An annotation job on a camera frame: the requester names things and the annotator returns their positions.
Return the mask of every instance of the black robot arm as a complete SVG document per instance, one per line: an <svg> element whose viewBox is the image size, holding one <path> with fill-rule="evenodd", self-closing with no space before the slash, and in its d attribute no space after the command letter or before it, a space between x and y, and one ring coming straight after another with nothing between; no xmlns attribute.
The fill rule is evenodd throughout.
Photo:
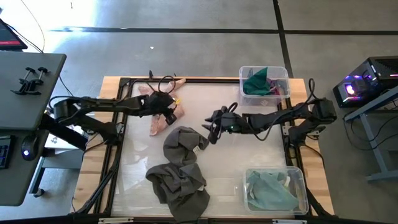
<svg viewBox="0 0 398 224"><path fill-rule="evenodd" d="M119 139L116 124L112 122L103 123L87 116L93 111L122 112L130 116L148 116L163 114L167 124L172 124L177 119L173 114L174 109L170 105L174 99L161 91L153 94L127 97L122 100L96 99L90 97L69 97L54 104L53 112L55 120L65 126L79 125L83 130L99 133L105 144L115 145Z"/></svg>
<svg viewBox="0 0 398 224"><path fill-rule="evenodd" d="M210 125L202 125L210 131L208 139L216 144L221 133L259 134L275 124L282 124L295 119L305 119L303 123L289 129L289 139L292 144L304 142L308 133L311 133L321 124L330 124L336 120L336 112L333 103L326 99L314 99L308 103L299 103L292 108L284 109L270 114L242 114L234 113L237 103L233 103L228 109L223 106L220 110L205 121Z"/></svg>

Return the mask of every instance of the light green cloth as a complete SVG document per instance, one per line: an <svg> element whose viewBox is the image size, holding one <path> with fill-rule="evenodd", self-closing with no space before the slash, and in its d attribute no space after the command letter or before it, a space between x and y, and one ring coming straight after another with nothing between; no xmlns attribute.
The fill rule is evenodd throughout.
<svg viewBox="0 0 398 224"><path fill-rule="evenodd" d="M267 81L268 67L263 68L254 75L248 75L248 79L243 83L243 92L248 95L265 96L269 94L271 84Z"/></svg>
<svg viewBox="0 0 398 224"><path fill-rule="evenodd" d="M299 200L285 187L287 176L283 172L269 174L249 170L246 175L249 208L254 211L292 211Z"/></svg>

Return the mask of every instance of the concrete floor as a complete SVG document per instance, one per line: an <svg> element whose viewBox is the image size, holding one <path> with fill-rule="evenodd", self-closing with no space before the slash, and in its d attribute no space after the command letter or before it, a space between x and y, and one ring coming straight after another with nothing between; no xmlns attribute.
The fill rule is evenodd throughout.
<svg viewBox="0 0 398 224"><path fill-rule="evenodd" d="M73 8L67 0L25 2L44 30L62 26L277 29L272 0L84 0L72 1ZM395 0L279 0L279 6L285 29L398 30ZM1 19L43 46L39 29L20 1L0 0L0 7ZM294 77L306 81L313 77L317 96L329 99L334 98L334 85L367 57L398 55L394 35L287 35L286 39ZM151 69L155 75L235 77L242 65L284 66L277 34L45 31L45 52L67 54L62 77L80 96L97 96L105 75L147 75ZM54 95L65 94L58 83ZM337 113L341 118L346 111L337 109ZM393 147L394 139L389 142ZM398 182L365 181L377 172L375 158L372 152L349 145L340 119L322 133L320 148L337 215L398 223ZM77 176L70 170L46 171L40 187L49 196L27 195L21 207L0 207L0 219L68 213Z"/></svg>

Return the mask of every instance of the white surface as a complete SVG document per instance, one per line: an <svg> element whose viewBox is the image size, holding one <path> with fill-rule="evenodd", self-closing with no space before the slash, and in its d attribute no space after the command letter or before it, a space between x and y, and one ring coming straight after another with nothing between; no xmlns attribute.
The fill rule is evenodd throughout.
<svg viewBox="0 0 398 224"><path fill-rule="evenodd" d="M145 178L147 170L168 163L163 143L174 128L191 127L207 137L208 131L201 127L204 119L221 106L237 101L239 85L186 83L177 90L177 95L185 115L157 136L149 136L150 116L128 118L112 216L171 216L168 206L159 203L152 183ZM266 114L276 109L239 106L235 112ZM285 166L280 128L274 126L265 142L253 135L223 133L216 145L210 144L198 155L197 163L210 194L203 217L253 217L243 204L242 173L253 166Z"/></svg>

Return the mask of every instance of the plastic bin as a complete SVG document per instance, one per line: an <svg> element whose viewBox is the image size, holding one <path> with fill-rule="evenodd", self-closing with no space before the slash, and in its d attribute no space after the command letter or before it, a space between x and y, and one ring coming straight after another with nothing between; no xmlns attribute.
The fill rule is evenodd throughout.
<svg viewBox="0 0 398 224"><path fill-rule="evenodd" d="M276 182L275 180L268 181L269 178L276 178ZM305 215L308 213L303 172L298 167L248 168L243 175L243 189L244 206L253 215ZM265 195L264 198L267 200L259 200L261 194ZM265 206L257 207L258 202L264 203L261 205Z"/></svg>
<svg viewBox="0 0 398 224"><path fill-rule="evenodd" d="M249 76L263 68L268 68L267 78L277 82L279 95L247 95L243 92L243 83ZM239 105L240 106L275 106L282 99L290 97L289 76L284 67L275 66L243 66L239 69Z"/></svg>

